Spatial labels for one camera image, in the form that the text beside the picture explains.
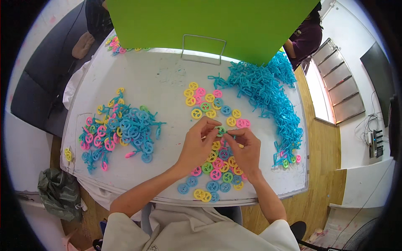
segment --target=white shirt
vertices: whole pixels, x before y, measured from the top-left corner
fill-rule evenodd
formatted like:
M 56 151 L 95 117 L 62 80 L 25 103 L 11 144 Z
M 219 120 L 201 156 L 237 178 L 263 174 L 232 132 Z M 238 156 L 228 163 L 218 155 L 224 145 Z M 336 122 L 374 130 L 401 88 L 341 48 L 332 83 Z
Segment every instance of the white shirt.
M 256 235 L 214 208 L 156 204 L 150 221 L 156 222 L 151 237 L 127 215 L 112 213 L 102 251 L 300 250 L 285 220 L 275 221 Z

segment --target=person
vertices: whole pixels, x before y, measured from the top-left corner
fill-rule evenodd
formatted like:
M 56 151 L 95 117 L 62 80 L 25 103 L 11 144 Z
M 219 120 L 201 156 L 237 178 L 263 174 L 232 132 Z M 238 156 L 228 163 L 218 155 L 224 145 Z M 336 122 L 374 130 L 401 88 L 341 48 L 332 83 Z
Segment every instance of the person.
M 283 45 L 293 70 L 296 70 L 304 59 L 320 47 L 324 29 L 318 13 L 320 10 L 321 3 L 319 2 Z
M 178 161 L 164 173 L 145 181 L 115 199 L 103 237 L 108 250 L 300 250 L 287 223 L 285 208 L 265 181 L 259 168 L 261 142 L 248 129 L 229 130 L 223 137 L 232 148 L 237 164 L 254 186 L 261 211 L 269 222 L 256 235 L 213 207 L 156 204 L 150 219 L 157 222 L 151 235 L 130 217 L 168 186 L 202 165 L 217 138 L 220 122 L 202 117 L 186 134 Z

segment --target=person's left hand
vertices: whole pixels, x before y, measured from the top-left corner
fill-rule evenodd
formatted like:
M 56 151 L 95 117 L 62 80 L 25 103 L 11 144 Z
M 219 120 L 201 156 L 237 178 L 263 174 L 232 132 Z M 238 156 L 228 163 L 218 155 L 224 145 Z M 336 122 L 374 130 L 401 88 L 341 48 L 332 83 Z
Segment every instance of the person's left hand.
M 202 165 L 211 152 L 211 146 L 216 141 L 218 129 L 215 126 L 222 125 L 221 122 L 202 117 L 186 134 L 186 139 L 181 150 L 180 157 L 174 168 L 183 178 L 197 166 Z

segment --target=forearm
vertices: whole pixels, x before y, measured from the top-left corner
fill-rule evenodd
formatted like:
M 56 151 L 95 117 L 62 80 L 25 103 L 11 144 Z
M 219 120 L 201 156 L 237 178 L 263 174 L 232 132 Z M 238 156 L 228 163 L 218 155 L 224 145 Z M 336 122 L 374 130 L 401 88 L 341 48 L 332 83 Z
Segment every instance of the forearm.
M 140 211 L 156 195 L 179 180 L 175 166 L 120 195 L 110 205 L 110 213 L 122 212 L 128 217 Z
M 293 42 L 290 41 L 290 39 L 288 39 L 285 42 L 285 44 L 283 45 L 283 48 L 285 49 L 286 54 L 288 55 L 288 57 L 296 58 L 296 53 L 295 53 L 295 50 L 293 48 Z
M 261 170 L 258 169 L 258 172 L 253 174 L 253 176 L 248 178 L 248 180 L 257 192 L 261 211 L 269 224 L 280 219 L 287 220 L 285 207 L 263 177 Z

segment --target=black shoe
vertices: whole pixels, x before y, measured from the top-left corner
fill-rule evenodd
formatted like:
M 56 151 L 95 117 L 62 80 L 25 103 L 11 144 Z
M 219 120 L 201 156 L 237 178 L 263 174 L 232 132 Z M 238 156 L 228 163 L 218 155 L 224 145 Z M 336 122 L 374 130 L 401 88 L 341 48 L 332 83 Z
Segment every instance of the black shoe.
M 306 223 L 303 221 L 297 221 L 290 226 L 290 230 L 292 230 L 293 235 L 296 239 L 302 240 L 304 234 L 306 233 Z

